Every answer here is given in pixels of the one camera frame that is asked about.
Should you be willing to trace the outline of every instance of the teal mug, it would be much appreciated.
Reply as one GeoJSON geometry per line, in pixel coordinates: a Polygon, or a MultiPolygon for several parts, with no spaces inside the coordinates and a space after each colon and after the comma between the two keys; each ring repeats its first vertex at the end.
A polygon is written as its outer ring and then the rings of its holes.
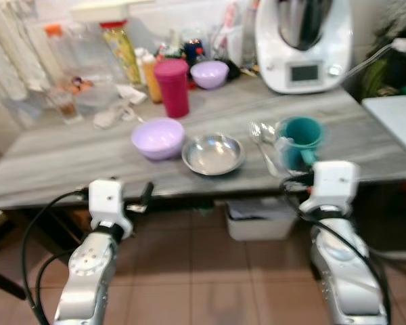
{"type": "Polygon", "coordinates": [[[288,139],[284,163],[294,171],[307,171],[317,161],[316,151],[323,140],[323,126],[311,117],[296,116],[281,122],[278,137],[288,139]]]}

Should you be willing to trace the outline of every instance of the stainless steel plate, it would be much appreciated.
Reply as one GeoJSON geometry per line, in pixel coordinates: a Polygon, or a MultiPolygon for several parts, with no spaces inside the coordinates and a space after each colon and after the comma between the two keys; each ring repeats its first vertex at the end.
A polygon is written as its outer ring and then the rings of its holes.
{"type": "Polygon", "coordinates": [[[195,137],[182,149],[182,159],[196,173],[222,175],[237,169],[245,159],[239,142],[222,134],[195,137]]]}

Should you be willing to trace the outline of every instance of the gray marble tabletop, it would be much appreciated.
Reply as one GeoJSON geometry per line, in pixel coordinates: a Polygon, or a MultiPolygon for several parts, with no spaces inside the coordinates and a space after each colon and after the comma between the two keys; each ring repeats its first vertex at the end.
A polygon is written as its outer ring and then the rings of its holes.
{"type": "MultiPolygon", "coordinates": [[[[191,113],[180,120],[187,136],[221,132],[235,137],[246,152],[240,169],[222,177],[204,177],[191,172],[181,159],[148,161],[130,141],[138,121],[100,131],[90,120],[65,126],[50,113],[0,160],[0,209],[46,204],[77,186],[111,176],[126,183],[126,199],[139,197],[148,181],[155,183],[154,195],[163,198],[276,192],[281,179],[269,175],[261,153],[248,138],[248,122],[276,122],[294,115],[314,116],[325,125],[322,159],[358,163],[365,181],[406,179],[406,151],[342,89],[280,96],[260,79],[242,77],[218,90],[190,91],[189,102],[191,113]]],[[[150,101],[135,110],[143,120],[164,115],[163,105],[150,101]]]]}

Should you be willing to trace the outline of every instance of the tiled floor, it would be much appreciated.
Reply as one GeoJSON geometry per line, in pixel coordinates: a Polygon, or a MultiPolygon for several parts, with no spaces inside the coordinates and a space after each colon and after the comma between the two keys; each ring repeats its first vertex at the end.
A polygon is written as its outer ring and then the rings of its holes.
{"type": "MultiPolygon", "coordinates": [[[[308,266],[308,233],[281,242],[236,242],[221,210],[144,217],[120,246],[106,325],[330,325],[308,266]]],[[[48,255],[30,243],[30,283],[48,255]]],[[[0,271],[19,280],[18,242],[0,253],[0,271]]],[[[43,281],[51,322],[68,277],[55,262],[43,281]]],[[[406,325],[406,278],[390,272],[393,325],[406,325]]],[[[26,301],[0,291],[0,325],[35,325],[26,301]]]]}

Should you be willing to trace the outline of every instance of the pink cup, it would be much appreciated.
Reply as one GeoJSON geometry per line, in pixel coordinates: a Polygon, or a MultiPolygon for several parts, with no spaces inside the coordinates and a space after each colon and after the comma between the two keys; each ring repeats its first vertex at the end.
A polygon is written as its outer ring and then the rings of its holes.
{"type": "Polygon", "coordinates": [[[179,118],[189,113],[187,71],[188,64],[180,59],[165,60],[155,66],[168,117],[179,118]]]}

